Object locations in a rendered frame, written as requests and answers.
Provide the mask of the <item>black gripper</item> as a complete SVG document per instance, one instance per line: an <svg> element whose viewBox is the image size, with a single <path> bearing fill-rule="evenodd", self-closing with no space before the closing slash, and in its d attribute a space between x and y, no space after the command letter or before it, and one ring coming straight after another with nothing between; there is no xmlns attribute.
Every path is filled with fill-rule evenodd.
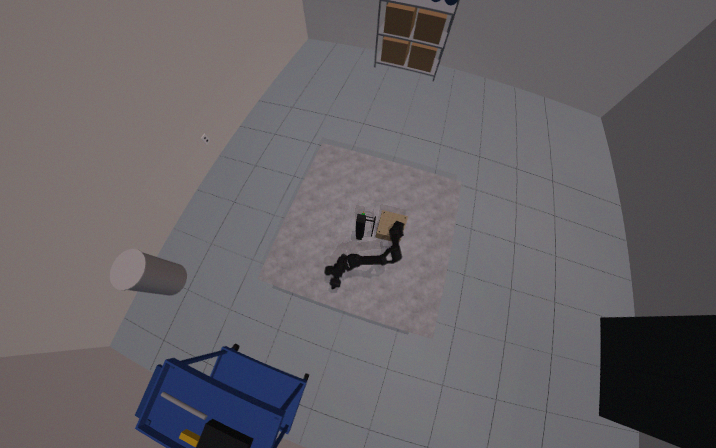
<svg viewBox="0 0 716 448"><path fill-rule="evenodd" d="M333 290L336 287L340 287L341 280L339 279L340 276L333 276L330 279L329 285L331 285L331 289Z"/></svg>

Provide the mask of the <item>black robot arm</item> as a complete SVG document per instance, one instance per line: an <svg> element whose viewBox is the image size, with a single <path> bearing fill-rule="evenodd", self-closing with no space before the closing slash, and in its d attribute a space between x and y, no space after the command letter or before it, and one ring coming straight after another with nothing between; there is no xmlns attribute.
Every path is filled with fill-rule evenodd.
<svg viewBox="0 0 716 448"><path fill-rule="evenodd" d="M361 265L382 265L385 266L387 264L395 264L403 259L401 249L399 246L399 239L404 236L403 230L404 230L404 223L402 222L395 222L392 228L389 230L390 238L392 241L392 246L388 248L382 255L380 256L360 256L358 254L349 254L348 256L345 254L342 254L338 260L337 263L334 266L326 266L324 273L325 275L332 274L333 276L342 276L343 273L345 273L345 270L351 271L354 268L357 268ZM391 252L392 260L387 261L387 256ZM348 261L348 263L347 263ZM349 266L348 266L349 264Z"/></svg>

